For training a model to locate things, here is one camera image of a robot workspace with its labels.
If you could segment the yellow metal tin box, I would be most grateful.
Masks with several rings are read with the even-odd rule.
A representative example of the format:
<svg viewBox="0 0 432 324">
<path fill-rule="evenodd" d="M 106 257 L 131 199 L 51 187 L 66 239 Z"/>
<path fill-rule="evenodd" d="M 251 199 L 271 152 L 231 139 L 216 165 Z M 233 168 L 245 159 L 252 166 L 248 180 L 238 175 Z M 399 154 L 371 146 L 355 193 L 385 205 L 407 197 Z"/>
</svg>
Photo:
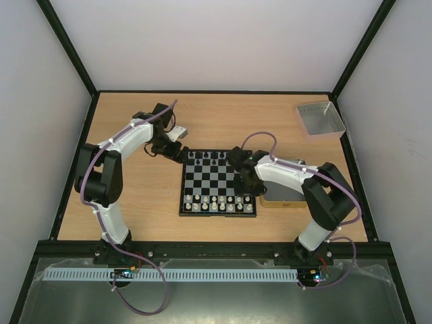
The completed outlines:
<svg viewBox="0 0 432 324">
<path fill-rule="evenodd" d="M 259 199 L 260 204 L 265 208 L 305 208 L 302 184 L 307 174 L 302 173 L 303 166 L 285 160 L 281 162 L 286 165 L 280 165 L 266 155 L 255 167 L 266 188 Z"/>
</svg>

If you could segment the black white chess board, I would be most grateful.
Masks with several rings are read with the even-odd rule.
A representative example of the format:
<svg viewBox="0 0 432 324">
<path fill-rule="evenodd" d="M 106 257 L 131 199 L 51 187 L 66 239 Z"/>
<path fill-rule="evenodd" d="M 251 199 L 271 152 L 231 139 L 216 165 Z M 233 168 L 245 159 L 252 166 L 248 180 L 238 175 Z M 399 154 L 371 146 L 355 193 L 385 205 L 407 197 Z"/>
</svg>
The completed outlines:
<svg viewBox="0 0 432 324">
<path fill-rule="evenodd" d="M 224 216 L 224 217 L 256 217 L 257 204 L 256 198 L 250 198 L 250 202 L 246 202 L 244 197 L 236 196 L 234 192 L 234 174 L 237 173 L 227 163 L 226 155 L 227 150 L 221 149 L 192 149 L 188 152 L 188 159 L 184 162 L 182 168 L 182 182 L 180 191 L 180 217 L 210 217 L 210 216 Z M 192 197 L 191 201 L 186 200 L 186 195 Z M 199 195 L 200 201 L 194 201 L 194 196 Z M 217 197 L 218 209 L 211 210 L 212 197 Z M 221 211 L 219 206 L 221 202 L 219 197 L 225 197 L 225 210 Z M 233 202 L 228 202 L 227 198 L 232 197 Z M 236 205 L 239 204 L 236 199 L 240 197 L 243 205 L 243 211 L 236 210 Z M 190 203 L 191 209 L 186 210 L 185 204 Z M 193 210 L 193 204 L 198 203 L 199 209 Z M 202 204 L 207 203 L 208 209 L 202 210 Z M 234 210 L 228 211 L 227 205 L 233 204 Z M 247 204 L 252 204 L 252 210 L 247 211 Z"/>
</svg>

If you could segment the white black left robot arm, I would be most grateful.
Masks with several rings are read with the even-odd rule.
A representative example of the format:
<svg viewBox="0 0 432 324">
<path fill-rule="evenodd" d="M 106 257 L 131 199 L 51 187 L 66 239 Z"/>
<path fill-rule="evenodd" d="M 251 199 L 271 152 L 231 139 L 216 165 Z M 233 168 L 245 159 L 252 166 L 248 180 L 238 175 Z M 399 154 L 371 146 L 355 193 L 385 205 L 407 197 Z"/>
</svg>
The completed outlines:
<svg viewBox="0 0 432 324">
<path fill-rule="evenodd" d="M 173 106 L 157 105 L 138 112 L 117 134 L 98 144 L 84 144 L 79 153 L 74 188 L 83 205 L 90 206 L 102 229 L 102 239 L 116 246 L 130 239 L 119 206 L 123 190 L 123 162 L 140 146 L 151 145 L 151 156 L 176 163 L 187 159 L 180 139 L 187 129 L 175 125 Z"/>
</svg>

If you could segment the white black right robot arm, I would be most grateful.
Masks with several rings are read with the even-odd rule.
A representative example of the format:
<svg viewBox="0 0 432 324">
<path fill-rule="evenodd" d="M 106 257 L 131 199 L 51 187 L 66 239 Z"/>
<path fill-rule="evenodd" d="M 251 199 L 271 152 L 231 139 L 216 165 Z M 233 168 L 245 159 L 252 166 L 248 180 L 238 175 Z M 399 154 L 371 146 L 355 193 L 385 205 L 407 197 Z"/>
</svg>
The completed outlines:
<svg viewBox="0 0 432 324">
<path fill-rule="evenodd" d="M 267 182 L 303 195 L 312 220 L 294 241 L 299 263 L 307 265 L 315 260 L 320 245 L 342 226 L 353 209 L 361 216 L 353 189 L 332 163 L 310 167 L 277 159 L 267 151 L 248 154 L 238 146 L 229 151 L 227 161 L 238 172 L 234 176 L 238 196 L 261 196 L 267 191 Z"/>
</svg>

